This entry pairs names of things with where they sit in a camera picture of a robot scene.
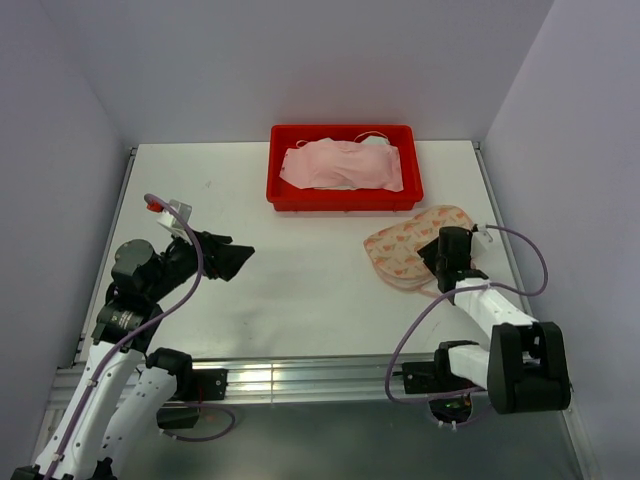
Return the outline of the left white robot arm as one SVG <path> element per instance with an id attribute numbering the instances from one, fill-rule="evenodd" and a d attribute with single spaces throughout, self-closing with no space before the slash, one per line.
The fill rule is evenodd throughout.
<path id="1" fill-rule="evenodd" d="M 191 356 L 148 350 L 166 316 L 159 303 L 190 278 L 231 280 L 255 252 L 228 236 L 196 237 L 193 246 L 174 236 L 162 253 L 142 239 L 117 249 L 81 380 L 44 450 L 14 478 L 115 479 L 163 405 L 195 397 Z"/>

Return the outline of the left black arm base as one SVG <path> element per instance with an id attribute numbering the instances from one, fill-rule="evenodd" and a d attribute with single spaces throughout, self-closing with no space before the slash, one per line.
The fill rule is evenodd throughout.
<path id="1" fill-rule="evenodd" d="M 158 427 L 170 431 L 195 427 L 204 414 L 204 409 L 187 407 L 184 403 L 222 401 L 226 395 L 227 380 L 227 369 L 195 369 L 187 384 L 157 412 Z"/>

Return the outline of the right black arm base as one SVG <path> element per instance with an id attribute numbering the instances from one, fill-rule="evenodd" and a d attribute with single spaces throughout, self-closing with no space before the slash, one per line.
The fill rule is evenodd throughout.
<path id="1" fill-rule="evenodd" d="M 469 380 L 438 373 L 432 361 L 405 362 L 401 365 L 401 376 L 405 394 L 429 397 L 430 412 L 438 422 L 458 425 L 470 419 L 471 395 L 453 395 L 454 391 L 471 389 L 473 384 Z"/>

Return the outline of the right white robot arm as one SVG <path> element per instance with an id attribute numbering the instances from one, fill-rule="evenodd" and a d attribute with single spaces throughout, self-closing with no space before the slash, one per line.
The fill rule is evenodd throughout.
<path id="1" fill-rule="evenodd" d="M 419 257 L 435 276 L 439 296 L 433 311 L 448 302 L 487 336 L 444 341 L 425 366 L 402 366 L 408 394 L 448 394 L 479 388 L 499 414 L 563 411 L 571 384 L 561 328 L 538 321 L 505 297 L 509 286 L 473 267 L 472 240 L 477 227 L 443 227 Z"/>

